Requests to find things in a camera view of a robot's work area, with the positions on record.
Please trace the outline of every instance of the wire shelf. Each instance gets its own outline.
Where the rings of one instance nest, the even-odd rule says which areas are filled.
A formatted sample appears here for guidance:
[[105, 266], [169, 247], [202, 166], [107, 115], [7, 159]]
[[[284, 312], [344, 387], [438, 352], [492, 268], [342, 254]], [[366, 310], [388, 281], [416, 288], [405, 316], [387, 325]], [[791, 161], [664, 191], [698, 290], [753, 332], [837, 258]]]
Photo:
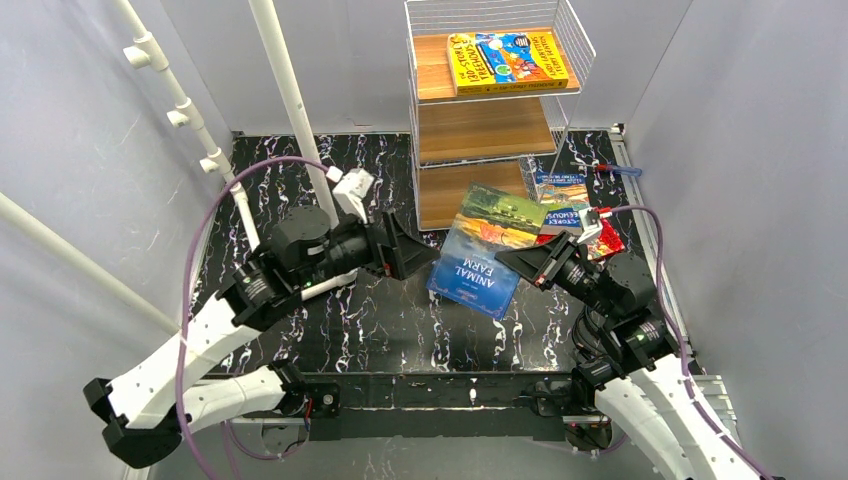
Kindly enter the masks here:
[[[410, 71], [411, 157], [420, 225], [421, 179], [418, 177], [422, 172], [519, 160], [527, 163], [534, 156], [559, 154], [578, 103], [577, 95], [589, 79], [596, 53], [569, 0], [405, 0], [404, 6]], [[447, 35], [474, 31], [552, 32], [567, 60], [568, 87], [457, 97], [447, 64]], [[518, 105], [521, 108], [510, 109], [507, 102], [501, 104], [507, 100], [522, 102]], [[499, 134], [492, 122], [484, 120], [490, 118], [485, 115], [488, 105], [493, 117], [502, 118], [504, 123], [527, 125], [527, 131]], [[453, 128], [468, 129], [469, 141], [463, 141], [466, 137]], [[475, 129], [493, 129], [488, 137], [491, 142], [482, 134], [477, 135]], [[498, 140], [506, 137], [515, 141], [507, 144]], [[498, 141], [504, 142], [503, 148], [499, 148]]]

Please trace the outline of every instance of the children's book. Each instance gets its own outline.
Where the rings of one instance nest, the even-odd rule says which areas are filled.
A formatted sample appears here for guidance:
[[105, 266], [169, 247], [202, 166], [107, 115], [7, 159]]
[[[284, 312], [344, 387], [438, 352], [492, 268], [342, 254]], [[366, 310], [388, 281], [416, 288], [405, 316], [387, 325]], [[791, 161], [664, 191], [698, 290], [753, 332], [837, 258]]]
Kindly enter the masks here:
[[543, 235], [557, 235], [563, 230], [578, 237], [583, 233], [577, 212], [589, 208], [585, 175], [536, 172], [536, 196], [548, 207]]
[[457, 96], [568, 86], [568, 69], [551, 32], [454, 33], [448, 64]]
[[495, 253], [532, 246], [547, 211], [532, 200], [472, 183], [427, 288], [502, 319], [519, 276], [495, 260]]

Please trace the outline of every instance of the blue book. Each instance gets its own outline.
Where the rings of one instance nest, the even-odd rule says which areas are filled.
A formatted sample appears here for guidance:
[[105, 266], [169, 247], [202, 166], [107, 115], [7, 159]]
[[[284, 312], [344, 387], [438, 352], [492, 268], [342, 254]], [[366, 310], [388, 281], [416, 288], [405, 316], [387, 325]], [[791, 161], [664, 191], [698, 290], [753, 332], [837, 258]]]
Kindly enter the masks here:
[[543, 235], [558, 235], [563, 230], [578, 236], [583, 233], [577, 211], [589, 208], [585, 175], [536, 172], [536, 195], [539, 203], [549, 209], [542, 225]]
[[427, 288], [502, 319], [519, 276], [495, 253], [534, 245], [547, 213], [545, 205], [472, 183]]

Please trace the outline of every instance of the screwdriver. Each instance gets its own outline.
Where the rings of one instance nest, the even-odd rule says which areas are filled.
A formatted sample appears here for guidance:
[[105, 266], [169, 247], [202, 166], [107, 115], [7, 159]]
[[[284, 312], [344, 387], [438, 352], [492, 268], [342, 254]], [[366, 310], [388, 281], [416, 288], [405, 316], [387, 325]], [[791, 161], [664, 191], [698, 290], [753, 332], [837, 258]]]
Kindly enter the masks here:
[[638, 176], [642, 175], [642, 169], [636, 168], [636, 167], [622, 167], [622, 166], [619, 166], [619, 165], [604, 165], [604, 164], [592, 165], [592, 164], [588, 164], [588, 163], [579, 163], [579, 162], [571, 162], [571, 164], [576, 165], [578, 167], [591, 168], [591, 169], [594, 169], [595, 171], [598, 171], [598, 172], [609, 172], [609, 173], [612, 173], [612, 174], [617, 173], [619, 175], [630, 175], [631, 177], [638, 177]]

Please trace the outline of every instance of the yellow book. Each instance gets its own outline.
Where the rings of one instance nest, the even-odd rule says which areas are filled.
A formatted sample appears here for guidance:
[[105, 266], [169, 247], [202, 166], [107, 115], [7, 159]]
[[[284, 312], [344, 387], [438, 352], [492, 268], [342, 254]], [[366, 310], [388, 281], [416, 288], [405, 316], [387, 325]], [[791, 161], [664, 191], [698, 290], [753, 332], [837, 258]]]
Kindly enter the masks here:
[[457, 96], [568, 86], [551, 32], [454, 33], [448, 36], [448, 56]]

